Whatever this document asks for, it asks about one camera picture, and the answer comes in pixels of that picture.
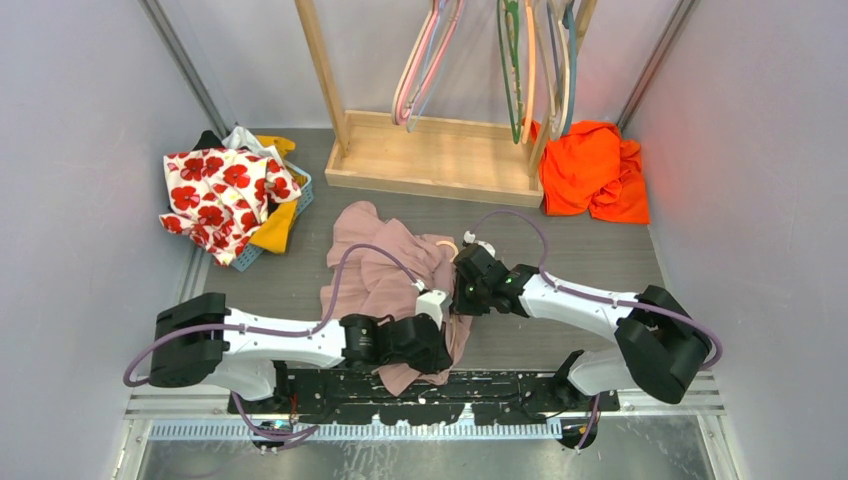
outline wooden clothing rack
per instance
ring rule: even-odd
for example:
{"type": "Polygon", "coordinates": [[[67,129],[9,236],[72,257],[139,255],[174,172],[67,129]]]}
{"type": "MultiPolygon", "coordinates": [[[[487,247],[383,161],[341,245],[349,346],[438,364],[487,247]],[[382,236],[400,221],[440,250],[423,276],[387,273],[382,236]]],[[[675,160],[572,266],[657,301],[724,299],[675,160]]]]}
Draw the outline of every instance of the wooden clothing rack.
{"type": "MultiPolygon", "coordinates": [[[[597,0],[577,11],[577,48],[597,0]]],[[[421,117],[415,132],[388,112],[344,110],[313,0],[295,0],[336,141],[324,173],[333,186],[536,207],[547,137],[516,145],[509,125],[421,117]]],[[[546,115],[540,132],[550,130],[546,115]]]]}

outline orange cloth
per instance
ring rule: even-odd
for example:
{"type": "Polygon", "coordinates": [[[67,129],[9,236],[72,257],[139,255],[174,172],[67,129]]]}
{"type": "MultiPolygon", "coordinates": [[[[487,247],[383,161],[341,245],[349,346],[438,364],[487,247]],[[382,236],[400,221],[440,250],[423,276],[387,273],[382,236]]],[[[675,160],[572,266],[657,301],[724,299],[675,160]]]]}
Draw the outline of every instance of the orange cloth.
{"type": "MultiPolygon", "coordinates": [[[[535,140],[539,124],[530,130],[535,140]]],[[[584,121],[548,142],[539,162],[545,214],[577,215],[589,209],[608,222],[651,223],[639,142],[622,140],[612,123],[584,121]]]]}

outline white wall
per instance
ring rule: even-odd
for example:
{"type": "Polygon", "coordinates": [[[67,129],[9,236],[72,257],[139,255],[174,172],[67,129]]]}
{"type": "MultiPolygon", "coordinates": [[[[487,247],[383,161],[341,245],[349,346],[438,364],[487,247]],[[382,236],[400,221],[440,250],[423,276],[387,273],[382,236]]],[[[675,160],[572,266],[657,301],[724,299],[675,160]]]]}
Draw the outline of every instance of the white wall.
{"type": "Polygon", "coordinates": [[[188,253],[161,156],[208,122],[139,2],[3,2],[0,45],[0,477],[105,478],[188,253]]]}
{"type": "MultiPolygon", "coordinates": [[[[162,3],[226,119],[253,127],[330,127],[294,2],[162,3]]],[[[431,3],[315,0],[345,108],[391,109],[431,3]]],[[[598,2],[580,52],[575,118],[618,120],[676,3],[598,2]]],[[[427,115],[509,120],[495,5],[466,1],[427,115]]]]}
{"type": "Polygon", "coordinates": [[[848,4],[700,2],[629,129],[750,478],[845,478],[848,4]]]}

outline blue plastic basket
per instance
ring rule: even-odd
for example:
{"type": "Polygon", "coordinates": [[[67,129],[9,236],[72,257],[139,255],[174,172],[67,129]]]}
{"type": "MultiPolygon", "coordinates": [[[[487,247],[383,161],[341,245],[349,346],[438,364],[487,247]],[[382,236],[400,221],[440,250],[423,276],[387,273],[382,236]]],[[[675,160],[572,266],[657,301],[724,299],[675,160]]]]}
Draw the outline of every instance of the blue plastic basket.
{"type": "MultiPolygon", "coordinates": [[[[312,176],[297,166],[289,163],[287,160],[283,161],[286,163],[286,167],[294,172],[295,180],[298,182],[298,185],[300,185],[300,198],[297,199],[297,210],[295,210],[295,216],[299,216],[304,210],[306,210],[306,207],[312,203],[312,200],[315,200],[315,194],[312,193],[312,176]],[[301,182],[300,180],[302,179],[298,177],[303,177],[306,181],[301,182]]],[[[264,251],[265,250],[262,248],[248,243],[241,252],[241,255],[233,260],[233,263],[231,263],[230,266],[239,272],[243,272],[247,270],[247,267],[255,262],[256,259],[259,258],[259,255],[262,255],[262,252],[264,251]]]]}

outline dusty pink cloth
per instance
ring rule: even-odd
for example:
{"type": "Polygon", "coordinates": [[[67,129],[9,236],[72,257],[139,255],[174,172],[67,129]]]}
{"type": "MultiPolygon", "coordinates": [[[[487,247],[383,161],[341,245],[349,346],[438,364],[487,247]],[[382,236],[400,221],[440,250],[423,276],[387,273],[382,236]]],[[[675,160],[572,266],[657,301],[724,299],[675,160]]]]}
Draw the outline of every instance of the dusty pink cloth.
{"type": "MultiPolygon", "coordinates": [[[[370,243],[388,251],[421,279],[427,288],[453,293],[454,251],[450,246],[437,246],[436,242],[453,238],[440,235],[412,235],[398,220],[383,222],[377,216],[377,207],[370,202],[356,202],[348,206],[333,226],[333,246],[327,253],[327,266],[337,268],[342,254],[355,243],[370,243]]],[[[333,293],[332,283],[321,288],[321,305],[324,314],[333,293]]],[[[395,318],[415,314],[415,289],[409,277],[391,260],[379,252],[360,249],[345,262],[339,296],[333,318],[351,313],[375,317],[392,315],[395,318]]],[[[462,357],[465,342],[471,333],[471,317],[445,319],[445,341],[448,342],[453,364],[462,357]]],[[[436,385],[448,380],[448,370],[435,375],[421,375],[406,364],[387,365],[378,369],[380,379],[392,395],[400,395],[417,378],[436,385]]]]}

